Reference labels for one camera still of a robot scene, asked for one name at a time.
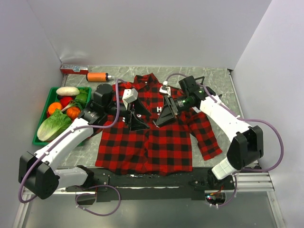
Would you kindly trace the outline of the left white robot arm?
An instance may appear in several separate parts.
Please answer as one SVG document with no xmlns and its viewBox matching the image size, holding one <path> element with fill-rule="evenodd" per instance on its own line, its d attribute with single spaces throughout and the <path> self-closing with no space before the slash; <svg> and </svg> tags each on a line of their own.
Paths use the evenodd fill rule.
<svg viewBox="0 0 304 228">
<path fill-rule="evenodd" d="M 94 174 L 91 171 L 82 166 L 60 171 L 59 163 L 82 141 L 95 135 L 98 129 L 113 127 L 120 116 L 125 118 L 131 131 L 148 129 L 148 124 L 138 115 L 150 116 L 151 113 L 139 100 L 136 89 L 125 89 L 120 97 L 118 84 L 99 85 L 93 99 L 66 130 L 34 154 L 26 152 L 20 157 L 19 201 L 27 203 L 22 198 L 24 188 L 42 200 L 63 187 L 77 185 L 84 191 L 92 189 Z"/>
</svg>

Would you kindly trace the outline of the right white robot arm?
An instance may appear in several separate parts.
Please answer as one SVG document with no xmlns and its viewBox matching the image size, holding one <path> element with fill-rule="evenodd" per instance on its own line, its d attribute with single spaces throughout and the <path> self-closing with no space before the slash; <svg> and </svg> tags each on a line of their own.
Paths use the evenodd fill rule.
<svg viewBox="0 0 304 228">
<path fill-rule="evenodd" d="M 169 125 L 182 112 L 194 107 L 211 118 L 230 141 L 226 157 L 208 171 L 208 185 L 212 189 L 219 189 L 224 184 L 224 179 L 263 156 L 263 131 L 232 114 L 219 95 L 210 87 L 197 83 L 193 76 L 185 77 L 179 84 L 184 95 L 176 99 L 171 96 L 167 81 L 160 87 L 163 108 L 155 125 Z"/>
</svg>

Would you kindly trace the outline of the red black plaid shirt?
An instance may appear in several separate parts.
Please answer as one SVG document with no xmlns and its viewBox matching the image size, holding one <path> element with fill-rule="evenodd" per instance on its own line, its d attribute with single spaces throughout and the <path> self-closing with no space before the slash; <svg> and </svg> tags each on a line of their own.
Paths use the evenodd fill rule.
<svg viewBox="0 0 304 228">
<path fill-rule="evenodd" d="M 163 107 L 160 87 L 154 74 L 135 76 L 133 82 L 119 83 L 119 95 L 128 88 L 137 90 L 138 98 L 152 114 L 141 117 L 149 129 L 129 131 L 124 118 L 120 117 L 113 127 L 102 130 L 96 167 L 119 175 L 189 172 L 192 171 L 191 136 L 197 139 L 204 160 L 222 153 L 207 116 L 198 109 L 182 112 L 167 126 L 158 128 L 154 124 Z"/>
</svg>

